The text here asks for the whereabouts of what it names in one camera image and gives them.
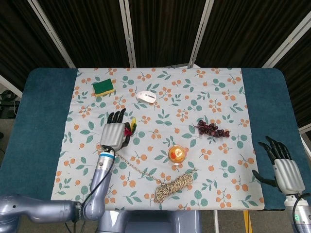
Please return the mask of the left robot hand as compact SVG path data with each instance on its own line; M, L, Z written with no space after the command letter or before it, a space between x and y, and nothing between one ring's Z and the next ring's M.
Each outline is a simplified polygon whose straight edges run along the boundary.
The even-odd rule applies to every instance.
M124 123L123 117L126 109L112 112L104 125L100 145L103 151L114 152L127 147L132 135L132 129L129 122Z

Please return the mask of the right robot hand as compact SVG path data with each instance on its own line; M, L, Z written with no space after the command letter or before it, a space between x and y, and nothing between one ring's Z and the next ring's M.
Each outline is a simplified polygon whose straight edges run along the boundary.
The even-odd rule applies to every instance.
M259 142L262 146L274 169L275 178L273 180L262 177L253 170L254 177L261 183L279 189L284 195L301 195L305 190L305 185L297 163L291 158L287 147L269 136L265 137L269 144Z

